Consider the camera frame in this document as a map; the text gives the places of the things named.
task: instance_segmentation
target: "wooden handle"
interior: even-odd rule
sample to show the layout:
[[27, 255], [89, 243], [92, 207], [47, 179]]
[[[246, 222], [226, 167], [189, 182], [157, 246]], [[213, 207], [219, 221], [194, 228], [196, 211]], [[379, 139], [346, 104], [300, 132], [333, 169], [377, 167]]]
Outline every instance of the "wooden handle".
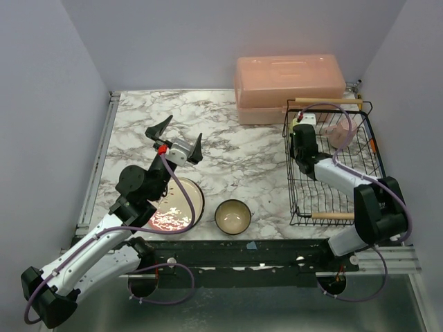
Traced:
[[317, 102], [331, 102], [333, 104], [363, 104], [362, 99], [323, 99], [323, 98], [296, 98], [296, 104], [315, 104]]
[[333, 220], [354, 220], [353, 213], [335, 213], [335, 212], [315, 212], [311, 215], [312, 219], [333, 219]]

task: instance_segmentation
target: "gray floor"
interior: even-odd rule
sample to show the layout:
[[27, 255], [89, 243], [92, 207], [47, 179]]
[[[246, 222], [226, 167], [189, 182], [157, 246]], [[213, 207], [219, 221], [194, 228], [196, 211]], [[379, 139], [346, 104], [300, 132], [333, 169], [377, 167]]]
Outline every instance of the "gray floor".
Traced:
[[[353, 277], [344, 295], [369, 295], [381, 277]], [[185, 290], [162, 290], [172, 299]], [[349, 304], [325, 297], [315, 288], [230, 288], [197, 291], [178, 306], [129, 301], [126, 279], [91, 294], [56, 332], [416, 332], [423, 331], [407, 276], [392, 276], [383, 294], [371, 302]]]

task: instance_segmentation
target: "marble countertop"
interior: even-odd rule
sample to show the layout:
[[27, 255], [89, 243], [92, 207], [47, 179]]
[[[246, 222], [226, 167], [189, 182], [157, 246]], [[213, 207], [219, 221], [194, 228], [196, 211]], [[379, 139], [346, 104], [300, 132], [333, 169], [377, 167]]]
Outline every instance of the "marble countertop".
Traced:
[[[134, 91], [121, 94], [90, 227], [95, 227], [118, 197], [114, 189], [128, 165], [145, 169], [155, 157], [148, 126], [173, 115], [162, 138], [194, 142], [203, 133], [203, 161], [178, 167], [176, 174], [197, 183], [206, 204], [198, 224], [184, 234], [139, 232], [149, 240], [321, 239], [343, 226], [289, 225], [287, 169], [282, 125], [241, 126], [233, 90]], [[252, 211], [249, 228], [236, 236], [216, 226], [214, 212], [227, 199], [244, 201]]]

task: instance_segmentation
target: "black wire dish rack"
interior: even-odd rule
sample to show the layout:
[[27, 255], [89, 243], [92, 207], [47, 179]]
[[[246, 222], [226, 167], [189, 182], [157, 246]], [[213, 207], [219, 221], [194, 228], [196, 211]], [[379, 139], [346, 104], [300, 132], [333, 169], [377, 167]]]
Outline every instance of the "black wire dish rack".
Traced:
[[[326, 183], [314, 181], [302, 174], [295, 159], [290, 157], [291, 123], [293, 117], [301, 110], [300, 106], [291, 106], [295, 100], [287, 101], [286, 118], [283, 127], [284, 148], [286, 151], [287, 178], [289, 185], [289, 202], [291, 205], [290, 225], [352, 225], [352, 219], [313, 219], [316, 212], [353, 213], [354, 204], [346, 195]], [[341, 105], [358, 124], [355, 137], [347, 148], [339, 155], [341, 163], [352, 167], [367, 175], [384, 177], [385, 172], [381, 161], [377, 141], [369, 121], [372, 103], [363, 101], [361, 108], [357, 105]], [[316, 140], [320, 152], [334, 154], [335, 148], [329, 145], [327, 136], [322, 134], [323, 129], [337, 125], [344, 114], [332, 109], [310, 109], [308, 113], [315, 113], [317, 125], [315, 127]]]

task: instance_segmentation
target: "storage container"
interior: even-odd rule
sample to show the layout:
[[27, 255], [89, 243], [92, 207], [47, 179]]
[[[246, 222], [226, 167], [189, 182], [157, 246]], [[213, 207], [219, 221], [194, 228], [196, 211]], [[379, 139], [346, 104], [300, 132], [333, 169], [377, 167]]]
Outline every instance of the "storage container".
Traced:
[[339, 99], [346, 88], [333, 55], [241, 57], [234, 85], [242, 125], [283, 123], [288, 99]]

